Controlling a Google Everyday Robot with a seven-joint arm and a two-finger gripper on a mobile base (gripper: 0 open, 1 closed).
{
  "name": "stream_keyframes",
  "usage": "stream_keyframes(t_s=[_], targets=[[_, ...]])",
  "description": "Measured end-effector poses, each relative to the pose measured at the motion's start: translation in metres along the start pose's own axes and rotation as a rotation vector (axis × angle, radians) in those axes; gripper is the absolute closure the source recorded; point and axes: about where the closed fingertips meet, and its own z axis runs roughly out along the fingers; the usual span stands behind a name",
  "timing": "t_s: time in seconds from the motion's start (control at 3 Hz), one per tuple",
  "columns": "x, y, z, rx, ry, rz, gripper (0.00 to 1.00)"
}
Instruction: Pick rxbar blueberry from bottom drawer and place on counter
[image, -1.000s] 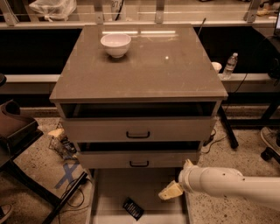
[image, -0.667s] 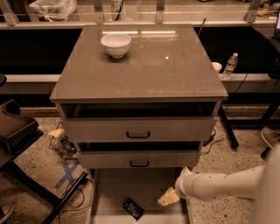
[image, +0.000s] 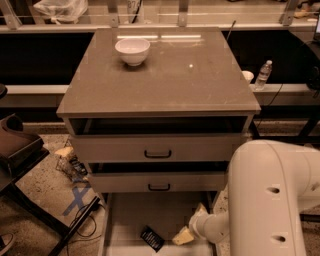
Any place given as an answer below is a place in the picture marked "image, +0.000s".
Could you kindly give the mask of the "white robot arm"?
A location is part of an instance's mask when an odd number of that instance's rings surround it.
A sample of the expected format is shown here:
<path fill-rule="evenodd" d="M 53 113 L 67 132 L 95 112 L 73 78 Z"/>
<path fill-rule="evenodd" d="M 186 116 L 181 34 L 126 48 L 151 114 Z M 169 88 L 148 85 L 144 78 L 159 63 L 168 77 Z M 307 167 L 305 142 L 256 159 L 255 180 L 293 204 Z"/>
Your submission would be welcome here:
<path fill-rule="evenodd" d="M 300 213 L 319 204 L 319 149 L 252 140 L 229 163 L 228 211 L 199 205 L 173 243 L 229 240 L 231 256 L 306 256 Z"/>

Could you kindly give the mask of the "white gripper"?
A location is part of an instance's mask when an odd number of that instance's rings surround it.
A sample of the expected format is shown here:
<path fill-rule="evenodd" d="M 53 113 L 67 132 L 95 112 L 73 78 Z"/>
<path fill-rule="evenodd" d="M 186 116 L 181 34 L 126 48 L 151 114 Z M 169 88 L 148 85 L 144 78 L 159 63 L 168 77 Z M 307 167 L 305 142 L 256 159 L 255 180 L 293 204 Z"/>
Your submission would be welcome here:
<path fill-rule="evenodd" d="M 189 221 L 189 228 L 184 226 L 172 239 L 175 245 L 183 245 L 194 240 L 194 236 L 205 240 L 204 223 L 208 217 L 208 211 L 206 207 L 199 203 L 196 208 L 196 213 L 191 217 Z"/>

